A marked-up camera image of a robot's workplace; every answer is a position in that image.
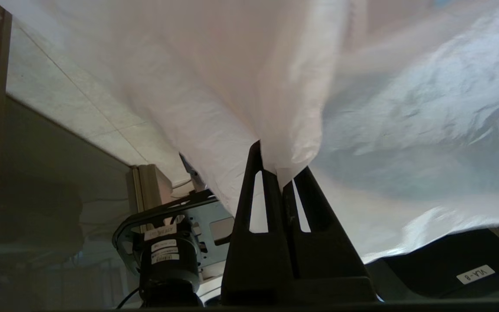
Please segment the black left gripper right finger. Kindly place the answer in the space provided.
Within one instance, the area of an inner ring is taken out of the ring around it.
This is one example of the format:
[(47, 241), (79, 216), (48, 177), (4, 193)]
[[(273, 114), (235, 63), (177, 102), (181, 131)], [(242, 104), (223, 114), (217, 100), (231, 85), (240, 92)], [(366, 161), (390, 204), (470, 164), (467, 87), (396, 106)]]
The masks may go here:
[(296, 302), (377, 302), (368, 271), (310, 168), (284, 187), (283, 205)]

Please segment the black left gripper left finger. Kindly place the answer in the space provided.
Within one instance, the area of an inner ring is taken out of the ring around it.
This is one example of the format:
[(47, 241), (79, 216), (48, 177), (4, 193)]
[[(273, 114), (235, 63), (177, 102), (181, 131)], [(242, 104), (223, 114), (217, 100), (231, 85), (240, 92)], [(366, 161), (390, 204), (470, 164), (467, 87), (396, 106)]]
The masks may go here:
[[(261, 172), (268, 231), (252, 233), (255, 176)], [(274, 306), (283, 301), (293, 269), (283, 222), (283, 200), (277, 177), (263, 167), (261, 144), (248, 153), (234, 227), (221, 286), (224, 306)]]

